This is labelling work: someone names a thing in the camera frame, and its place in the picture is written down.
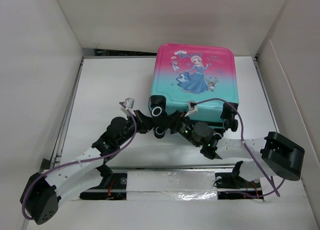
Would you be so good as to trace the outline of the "pink and teal kids suitcase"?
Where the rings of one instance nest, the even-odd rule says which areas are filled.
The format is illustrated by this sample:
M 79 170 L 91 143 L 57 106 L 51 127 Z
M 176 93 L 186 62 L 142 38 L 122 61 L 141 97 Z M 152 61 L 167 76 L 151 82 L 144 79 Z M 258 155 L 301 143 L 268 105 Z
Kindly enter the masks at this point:
M 212 128 L 236 132 L 239 106 L 235 57 L 218 46 L 165 43 L 156 54 L 148 108 L 153 117 L 187 112 L 196 102 L 190 120 Z

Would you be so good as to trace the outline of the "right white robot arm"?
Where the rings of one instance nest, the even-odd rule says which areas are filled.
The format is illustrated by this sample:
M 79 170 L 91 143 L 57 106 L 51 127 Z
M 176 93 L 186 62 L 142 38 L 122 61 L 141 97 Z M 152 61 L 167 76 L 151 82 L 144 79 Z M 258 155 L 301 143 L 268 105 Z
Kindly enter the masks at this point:
M 284 135 L 270 131 L 266 137 L 230 139 L 209 127 L 205 122 L 192 122 L 187 113 L 171 114 L 170 133 L 179 133 L 206 158 L 239 158 L 231 174 L 237 187 L 262 177 L 278 176 L 288 181 L 299 181 L 305 156 L 303 147 Z

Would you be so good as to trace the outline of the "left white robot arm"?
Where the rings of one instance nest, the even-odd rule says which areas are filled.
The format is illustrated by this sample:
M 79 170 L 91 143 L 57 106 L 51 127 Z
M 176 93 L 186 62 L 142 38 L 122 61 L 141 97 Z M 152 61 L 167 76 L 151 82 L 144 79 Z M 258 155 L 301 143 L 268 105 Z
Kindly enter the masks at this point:
M 154 127 L 152 117 L 139 110 L 127 115 L 112 119 L 98 140 L 75 160 L 31 175 L 19 200 L 23 217 L 42 225 L 63 201 L 91 187 L 107 188 L 112 171 L 106 163 L 128 147 L 136 134 L 146 134 Z

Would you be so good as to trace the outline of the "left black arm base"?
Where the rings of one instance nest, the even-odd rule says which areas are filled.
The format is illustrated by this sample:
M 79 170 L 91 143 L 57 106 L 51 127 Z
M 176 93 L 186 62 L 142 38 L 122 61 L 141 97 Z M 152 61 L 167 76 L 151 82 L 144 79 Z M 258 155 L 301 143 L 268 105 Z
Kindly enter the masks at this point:
M 109 178 L 103 178 L 101 183 L 79 195 L 86 201 L 121 201 L 127 199 L 128 174 L 114 172 Z

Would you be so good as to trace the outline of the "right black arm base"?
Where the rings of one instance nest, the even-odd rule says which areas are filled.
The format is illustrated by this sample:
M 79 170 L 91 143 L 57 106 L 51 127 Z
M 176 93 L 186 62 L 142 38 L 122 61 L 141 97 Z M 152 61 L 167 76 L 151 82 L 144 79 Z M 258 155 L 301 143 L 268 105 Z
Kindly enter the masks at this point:
M 213 186 L 216 187 L 218 200 L 264 199 L 260 182 L 233 177 L 231 172 L 217 172 Z

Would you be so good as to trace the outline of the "aluminium front rail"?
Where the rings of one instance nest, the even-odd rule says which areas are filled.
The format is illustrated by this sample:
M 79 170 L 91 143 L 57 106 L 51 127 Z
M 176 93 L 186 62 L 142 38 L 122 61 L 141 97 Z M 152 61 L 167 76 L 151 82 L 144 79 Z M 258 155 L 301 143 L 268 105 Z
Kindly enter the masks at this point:
M 235 164 L 217 164 L 217 165 L 200 165 L 200 166 L 109 166 L 109 168 L 113 171 L 160 171 L 160 170 L 232 170 Z

